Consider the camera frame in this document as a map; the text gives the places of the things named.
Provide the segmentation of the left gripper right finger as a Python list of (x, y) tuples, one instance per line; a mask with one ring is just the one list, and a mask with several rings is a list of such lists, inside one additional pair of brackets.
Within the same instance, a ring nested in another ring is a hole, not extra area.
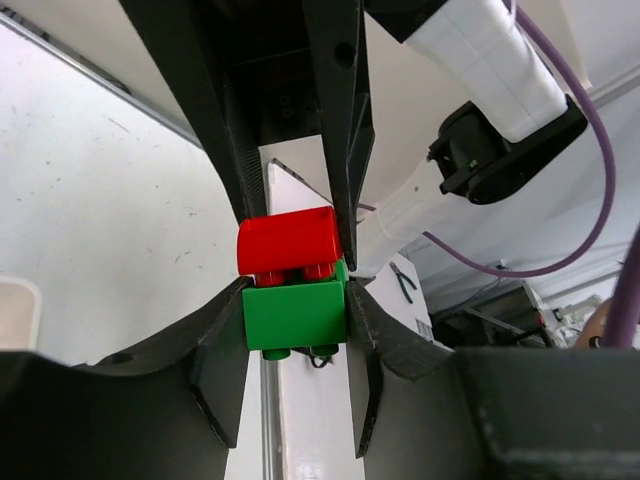
[(345, 290), (355, 451), (369, 479), (635, 479), (634, 350), (448, 352)]

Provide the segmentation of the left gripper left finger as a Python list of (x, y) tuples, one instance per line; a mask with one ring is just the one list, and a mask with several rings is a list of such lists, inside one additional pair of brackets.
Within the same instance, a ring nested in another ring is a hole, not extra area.
[(94, 365), (3, 352), (2, 477), (223, 478), (248, 368), (249, 283)]

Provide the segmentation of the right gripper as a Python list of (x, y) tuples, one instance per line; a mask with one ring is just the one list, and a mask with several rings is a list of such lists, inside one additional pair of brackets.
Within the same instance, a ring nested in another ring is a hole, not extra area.
[(363, 3), (120, 5), (218, 173), (238, 222), (265, 214), (258, 144), (321, 133), (344, 259), (355, 271), (357, 208), (375, 140)]

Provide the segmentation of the green lego block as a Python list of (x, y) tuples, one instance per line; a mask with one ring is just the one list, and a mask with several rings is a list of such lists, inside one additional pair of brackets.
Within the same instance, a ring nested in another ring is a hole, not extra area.
[(242, 306), (247, 348), (268, 360), (309, 348), (331, 356), (347, 340), (345, 283), (348, 271), (340, 260), (334, 276), (314, 283), (247, 288)]

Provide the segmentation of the red lego brick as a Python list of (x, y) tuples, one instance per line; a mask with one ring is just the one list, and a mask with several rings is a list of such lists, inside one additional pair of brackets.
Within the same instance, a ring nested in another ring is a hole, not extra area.
[(237, 268), (259, 287), (279, 286), (290, 272), (317, 282), (331, 278), (343, 251), (331, 206), (250, 218), (239, 227)]

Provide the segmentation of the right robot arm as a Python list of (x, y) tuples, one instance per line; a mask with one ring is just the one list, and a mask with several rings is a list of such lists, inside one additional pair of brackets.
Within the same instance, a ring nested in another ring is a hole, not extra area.
[[(520, 190), (587, 127), (555, 80), (571, 69), (529, 17), (501, 1), (126, 1), (123, 10), (219, 174), (240, 226), (238, 267), (283, 282), (341, 258), (374, 276), (423, 229), (433, 177), (474, 205)], [(364, 219), (374, 146), (365, 21), (468, 92), (427, 159)], [(555, 70), (547, 67), (556, 61)], [(259, 150), (319, 136), (332, 207), (269, 215)]]

